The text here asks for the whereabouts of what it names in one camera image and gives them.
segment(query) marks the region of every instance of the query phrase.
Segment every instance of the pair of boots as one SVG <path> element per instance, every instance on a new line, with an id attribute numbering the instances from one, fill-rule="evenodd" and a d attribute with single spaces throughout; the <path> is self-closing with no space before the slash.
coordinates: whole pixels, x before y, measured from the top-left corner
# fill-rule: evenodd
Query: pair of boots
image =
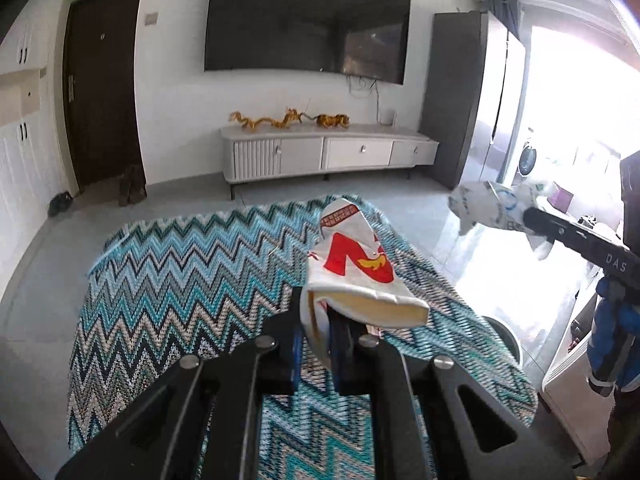
<path id="1" fill-rule="evenodd" d="M 124 207 L 127 204 L 137 204 L 146 198 L 145 172 L 141 164 L 128 166 L 120 177 L 120 190 L 118 193 L 118 205 Z"/>

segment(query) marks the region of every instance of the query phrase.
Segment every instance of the dragon figurine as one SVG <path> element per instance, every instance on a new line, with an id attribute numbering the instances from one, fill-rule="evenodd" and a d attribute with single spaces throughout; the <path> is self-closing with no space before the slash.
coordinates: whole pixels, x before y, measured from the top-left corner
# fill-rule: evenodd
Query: dragon figurine
<path id="1" fill-rule="evenodd" d="M 305 116 L 307 119 L 311 119 L 312 121 L 315 121 L 318 126 L 322 126 L 323 128 L 337 128 L 338 126 L 341 126 L 344 129 L 346 129 L 349 127 L 349 116 L 344 114 L 338 114 L 338 115 L 320 114 L 316 117 L 308 116 L 305 113 L 303 113 L 302 115 Z"/>
<path id="2" fill-rule="evenodd" d="M 261 117 L 257 121 L 254 121 L 249 117 L 245 117 L 240 112 L 233 112 L 231 115 L 229 115 L 229 121 L 238 121 L 240 124 L 242 124 L 243 128 L 249 128 L 251 131 L 255 131 L 256 127 L 260 123 L 269 123 L 274 128 L 278 128 L 281 130 L 284 128 L 288 128 L 289 125 L 295 121 L 298 121 L 300 124 L 302 124 L 302 117 L 306 117 L 307 119 L 314 121 L 318 126 L 321 126 L 322 128 L 337 128 L 338 126 L 341 126 L 343 128 L 349 127 L 349 117 L 347 115 L 320 114 L 316 117 L 312 117 L 305 114 L 304 112 L 297 111 L 295 108 L 287 108 L 284 118 L 281 121 L 271 119 L 270 117 Z"/>
<path id="3" fill-rule="evenodd" d="M 233 112 L 229 115 L 229 121 L 238 121 L 242 124 L 243 128 L 249 127 L 251 131 L 256 129 L 256 126 L 260 123 L 269 123 L 274 128 L 283 129 L 288 128 L 292 122 L 298 121 L 302 124 L 302 115 L 295 108 L 287 108 L 287 111 L 284 115 L 283 120 L 277 121 L 276 119 L 271 119 L 270 117 L 261 117 L 257 121 L 252 120 L 249 117 L 244 117 L 240 112 Z"/>

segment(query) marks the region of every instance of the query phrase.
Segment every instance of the tiled floor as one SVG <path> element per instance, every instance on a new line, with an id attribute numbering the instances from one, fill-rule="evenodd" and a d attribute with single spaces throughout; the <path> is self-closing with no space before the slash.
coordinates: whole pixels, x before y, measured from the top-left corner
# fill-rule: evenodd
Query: tiled floor
<path id="1" fill-rule="evenodd" d="M 104 241 L 126 222 L 229 210 L 239 205 L 305 200 L 330 192 L 358 193 L 386 213 L 481 314 L 510 325 L 526 355 L 524 369 L 539 386 L 574 304 L 585 271 L 562 246 L 538 262 L 521 234 L 476 228 L 458 238 L 448 192 L 418 172 L 336 174 L 229 187 L 220 176 L 162 184 L 144 202 L 118 208 L 114 182 L 81 196 L 49 221 L 12 298 L 0 303 L 0 420 L 43 479 L 68 458 L 68 360 L 87 280 Z M 557 337 L 549 341 L 550 334 Z"/>

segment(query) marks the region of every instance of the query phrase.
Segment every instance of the blue zigzag pattern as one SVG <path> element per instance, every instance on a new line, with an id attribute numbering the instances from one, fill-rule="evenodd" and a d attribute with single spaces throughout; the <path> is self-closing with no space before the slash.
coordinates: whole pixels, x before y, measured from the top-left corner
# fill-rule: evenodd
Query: blue zigzag pattern
<path id="1" fill-rule="evenodd" d="M 308 202 L 136 222 L 89 274 L 71 358 L 68 441 L 78 450 L 186 353 L 214 358 L 260 333 L 305 280 L 329 195 Z M 537 399 L 507 349 L 452 286 L 357 196 L 399 277 L 431 305 L 425 327 L 385 333 L 405 354 L 446 352 L 529 424 Z M 339 397 L 305 346 L 293 397 L 264 401 L 258 477 L 373 478 L 367 397 Z"/>

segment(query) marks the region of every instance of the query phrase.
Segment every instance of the wall-mounted tv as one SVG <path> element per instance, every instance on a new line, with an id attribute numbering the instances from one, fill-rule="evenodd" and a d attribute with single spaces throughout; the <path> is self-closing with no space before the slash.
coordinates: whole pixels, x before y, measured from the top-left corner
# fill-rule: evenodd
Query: wall-mounted tv
<path id="1" fill-rule="evenodd" d="M 205 70 L 311 70 L 402 84 L 410 2 L 210 0 Z"/>

